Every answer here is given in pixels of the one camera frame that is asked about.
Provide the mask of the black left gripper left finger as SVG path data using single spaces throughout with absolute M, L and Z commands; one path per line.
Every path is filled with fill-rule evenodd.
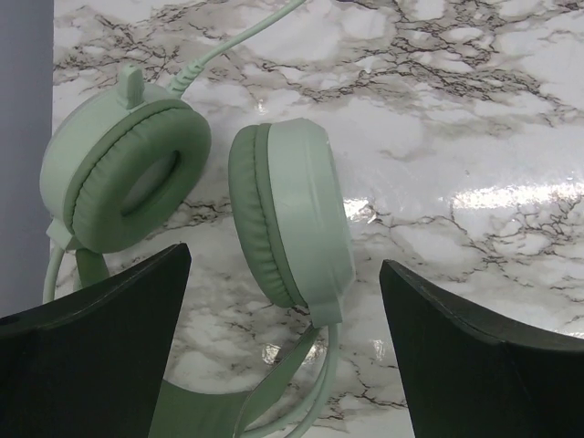
M 4 437 L 145 437 L 191 265 L 173 245 L 1 321 Z

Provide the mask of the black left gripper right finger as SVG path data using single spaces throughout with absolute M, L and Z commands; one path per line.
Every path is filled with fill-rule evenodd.
M 505 317 L 396 261 L 383 305 L 417 437 L 580 437 L 583 340 Z

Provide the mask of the mint green headphones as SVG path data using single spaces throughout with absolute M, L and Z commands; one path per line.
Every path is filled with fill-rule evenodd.
M 54 244 L 45 300 L 55 295 L 66 251 L 76 254 L 83 286 L 105 279 L 105 255 L 138 244 L 196 185 L 211 129 L 183 93 L 202 70 L 196 61 L 162 88 L 127 66 L 114 88 L 86 100 L 53 134 L 40 172 Z M 306 308 L 311 323 L 251 390 L 204 394 L 164 382 L 153 437 L 264 437 L 280 429 L 300 437 L 335 380 L 342 297 L 355 266 L 328 134 L 307 119 L 242 128 L 229 152 L 228 187 L 256 283 L 276 306 Z

